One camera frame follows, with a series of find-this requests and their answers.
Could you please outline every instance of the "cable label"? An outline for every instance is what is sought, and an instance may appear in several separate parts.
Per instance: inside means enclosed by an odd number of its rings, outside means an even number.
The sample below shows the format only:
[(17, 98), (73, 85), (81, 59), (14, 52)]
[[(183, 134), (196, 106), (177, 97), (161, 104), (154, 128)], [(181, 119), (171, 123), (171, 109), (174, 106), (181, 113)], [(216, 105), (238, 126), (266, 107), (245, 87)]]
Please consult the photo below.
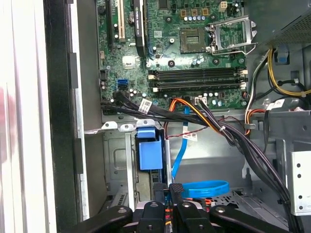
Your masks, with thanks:
[(142, 99), (138, 111), (144, 114), (148, 114), (151, 105), (152, 102), (150, 100)]
[(284, 101), (285, 99), (282, 99), (282, 100), (276, 101), (275, 103), (270, 103), (266, 110), (268, 111), (274, 108), (281, 108), (283, 106)]
[(183, 133), (185, 133), (183, 135), (183, 138), (186, 140), (190, 140), (193, 142), (197, 142), (198, 141), (198, 135), (196, 133), (191, 133), (188, 131), (188, 126), (183, 126)]

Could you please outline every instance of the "pcie slot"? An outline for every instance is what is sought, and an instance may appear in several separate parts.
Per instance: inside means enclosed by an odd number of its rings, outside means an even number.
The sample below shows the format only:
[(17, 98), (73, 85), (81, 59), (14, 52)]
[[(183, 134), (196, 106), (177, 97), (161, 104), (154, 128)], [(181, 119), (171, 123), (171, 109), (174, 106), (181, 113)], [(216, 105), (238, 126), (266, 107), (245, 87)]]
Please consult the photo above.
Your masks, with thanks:
[(107, 21), (107, 41), (109, 47), (113, 48), (113, 24), (112, 24), (112, 0), (105, 0), (106, 21)]
[(149, 80), (174, 82), (191, 79), (232, 78), (237, 75), (235, 68), (192, 69), (173, 71), (149, 71)]
[(179, 91), (200, 91), (200, 90), (227, 90), (238, 89), (243, 85), (245, 79), (234, 79), (229, 81), (196, 81), (196, 82), (174, 82), (154, 83), (153, 92), (179, 92)]
[(118, 26), (119, 26), (119, 40), (125, 42), (125, 25), (124, 25), (124, 5), (123, 0), (117, 0), (118, 4)]

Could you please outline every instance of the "blue sata port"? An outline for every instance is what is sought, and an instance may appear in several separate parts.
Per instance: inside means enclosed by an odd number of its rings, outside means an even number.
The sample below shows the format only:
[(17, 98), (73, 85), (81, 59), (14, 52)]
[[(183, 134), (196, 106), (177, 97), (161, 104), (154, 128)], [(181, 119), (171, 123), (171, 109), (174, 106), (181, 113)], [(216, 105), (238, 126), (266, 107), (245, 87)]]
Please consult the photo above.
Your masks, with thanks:
[(128, 79), (118, 79), (118, 89), (119, 90), (128, 89)]

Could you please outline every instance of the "green circuit board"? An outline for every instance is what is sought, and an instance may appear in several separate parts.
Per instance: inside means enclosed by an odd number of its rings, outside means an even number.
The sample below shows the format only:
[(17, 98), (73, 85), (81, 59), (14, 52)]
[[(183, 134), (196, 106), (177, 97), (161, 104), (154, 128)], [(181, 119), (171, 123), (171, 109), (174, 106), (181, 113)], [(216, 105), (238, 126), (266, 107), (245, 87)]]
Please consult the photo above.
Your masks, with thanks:
[[(124, 39), (114, 37), (115, 39), (109, 44), (111, 35), (108, 34), (108, 27), (119, 23), (118, 4), (120, 1), (123, 1), (125, 37)], [(188, 97), (192, 101), (197, 97), (205, 97), (210, 109), (244, 108), (245, 99), (242, 96), (243, 91), (239, 88), (222, 90), (220, 86), (215, 91), (193, 89), (159, 93), (150, 87), (151, 81), (148, 79), (150, 71), (245, 68), (242, 53), (212, 56), (202, 50), (208, 47), (210, 42), (206, 26), (212, 22), (239, 17), (240, 11), (234, 15), (229, 15), (228, 11), (219, 12), (220, 1), (218, 0), (167, 0), (166, 9), (160, 9), (163, 7), (160, 6), (160, 0), (145, 1), (146, 56), (141, 57), (135, 46), (135, 26), (129, 23), (133, 16), (131, 1), (110, 2), (111, 12), (108, 12), (107, 0), (98, 0), (98, 7), (101, 7), (98, 13), (100, 69), (104, 77), (101, 80), (102, 100), (111, 101), (113, 93), (119, 89), (118, 80), (127, 80), (128, 87), (125, 91), (128, 97), (137, 104), (142, 98), (146, 98), (154, 105), (168, 109), (174, 97)], [(224, 45), (240, 43), (243, 41), (242, 30), (242, 25), (239, 24), (223, 28), (222, 43)], [(112, 27), (110, 32), (113, 36), (120, 35), (117, 27)], [(173, 67), (169, 65), (171, 61), (174, 62)]]

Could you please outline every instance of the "motherboard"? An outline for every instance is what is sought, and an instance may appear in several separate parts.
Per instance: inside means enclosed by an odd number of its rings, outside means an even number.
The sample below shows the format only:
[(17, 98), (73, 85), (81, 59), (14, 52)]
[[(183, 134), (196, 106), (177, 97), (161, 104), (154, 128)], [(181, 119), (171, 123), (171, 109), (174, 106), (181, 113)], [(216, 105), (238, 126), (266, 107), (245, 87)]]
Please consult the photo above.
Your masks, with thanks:
[(221, 46), (212, 46), (211, 33), (214, 23), (242, 17), (242, 8), (240, 0), (98, 0), (102, 101), (114, 103), (122, 90), (166, 109), (176, 97), (212, 110), (244, 108), (244, 53), (213, 52), (243, 43), (244, 25), (219, 28)]

